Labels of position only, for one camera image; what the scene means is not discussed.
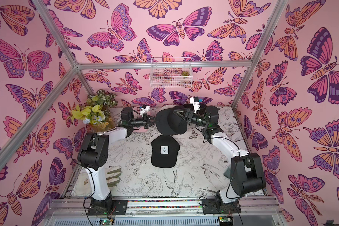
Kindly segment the black cap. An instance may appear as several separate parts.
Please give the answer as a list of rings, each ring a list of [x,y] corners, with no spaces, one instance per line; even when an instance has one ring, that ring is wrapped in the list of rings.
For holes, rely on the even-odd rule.
[[[179,143],[170,135],[160,135],[151,142],[151,164],[157,168],[172,168],[177,164]]]
[[[187,132],[187,123],[174,113],[175,110],[184,110],[182,106],[162,109],[156,114],[156,128],[163,135],[182,135]]]

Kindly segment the white Colorado cap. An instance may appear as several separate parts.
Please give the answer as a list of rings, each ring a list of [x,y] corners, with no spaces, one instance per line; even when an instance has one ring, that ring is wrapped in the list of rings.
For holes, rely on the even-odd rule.
[[[162,108],[160,108],[159,111],[167,110],[167,109],[172,109],[172,108],[174,108],[174,107],[176,107],[176,105],[165,105],[165,106],[163,106]]]

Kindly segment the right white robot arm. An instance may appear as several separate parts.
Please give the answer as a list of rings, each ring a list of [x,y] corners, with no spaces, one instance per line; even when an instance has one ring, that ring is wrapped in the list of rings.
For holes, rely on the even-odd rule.
[[[191,108],[175,108],[170,116],[180,118],[182,123],[201,126],[204,141],[219,149],[230,161],[230,167],[224,172],[225,177],[230,179],[229,185],[216,193],[218,202],[229,204],[248,193],[266,188],[266,180],[260,156],[241,149],[230,140],[218,124],[218,112],[215,106],[206,107],[203,115]]]

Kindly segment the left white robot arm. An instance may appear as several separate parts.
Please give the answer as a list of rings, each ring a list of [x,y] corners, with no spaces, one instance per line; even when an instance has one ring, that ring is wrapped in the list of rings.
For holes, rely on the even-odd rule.
[[[110,196],[104,165],[108,158],[109,144],[129,137],[135,129],[148,129],[155,125],[156,119],[148,113],[150,106],[143,105],[139,112],[132,107],[121,111],[121,120],[117,127],[104,132],[89,132],[85,135],[78,163],[86,169],[90,178],[93,200],[104,201]]]

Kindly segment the amber vase with flowers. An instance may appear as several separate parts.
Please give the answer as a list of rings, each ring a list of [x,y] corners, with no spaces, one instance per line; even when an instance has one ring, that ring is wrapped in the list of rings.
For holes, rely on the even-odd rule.
[[[107,132],[116,127],[111,108],[118,105],[116,94],[99,89],[95,95],[88,95],[85,106],[77,106],[71,111],[71,119],[82,121],[97,133]]]

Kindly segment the small green succulent plant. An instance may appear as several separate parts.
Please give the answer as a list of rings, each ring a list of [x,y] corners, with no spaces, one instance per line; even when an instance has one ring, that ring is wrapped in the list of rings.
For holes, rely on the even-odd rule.
[[[183,77],[188,77],[189,75],[190,75],[189,71],[182,71],[181,72],[181,76],[183,76]]]

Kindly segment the green dustpan brush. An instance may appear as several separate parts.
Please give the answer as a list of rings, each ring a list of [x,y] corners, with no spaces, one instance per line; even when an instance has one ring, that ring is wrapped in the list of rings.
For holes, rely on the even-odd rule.
[[[224,175],[226,178],[228,178],[229,180],[231,180],[231,179],[232,179],[232,175],[233,175],[233,172],[232,172],[231,168],[228,167],[228,168],[225,170],[225,172],[223,173],[223,175]]]

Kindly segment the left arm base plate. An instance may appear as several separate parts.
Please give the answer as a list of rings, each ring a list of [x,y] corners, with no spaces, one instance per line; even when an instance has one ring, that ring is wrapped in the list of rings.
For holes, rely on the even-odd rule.
[[[88,209],[89,216],[103,216],[103,215],[125,215],[127,211],[128,200],[113,200],[109,195],[104,200],[96,200],[90,198],[90,206]]]

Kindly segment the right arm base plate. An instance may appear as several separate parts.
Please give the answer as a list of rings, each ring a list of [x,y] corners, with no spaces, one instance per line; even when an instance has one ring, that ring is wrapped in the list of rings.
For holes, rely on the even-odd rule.
[[[204,214],[233,214],[242,213],[241,206],[238,201],[231,203],[223,203],[219,197],[206,198],[199,197],[198,202],[202,207]]]

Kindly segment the aluminium front rail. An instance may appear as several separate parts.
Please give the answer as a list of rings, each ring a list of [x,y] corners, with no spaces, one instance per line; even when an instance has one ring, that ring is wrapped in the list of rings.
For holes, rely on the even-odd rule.
[[[128,200],[126,217],[156,215],[204,215],[198,202],[199,197],[182,198],[123,198]],[[241,215],[277,215],[281,208],[277,200],[270,196],[249,196],[240,199]]]

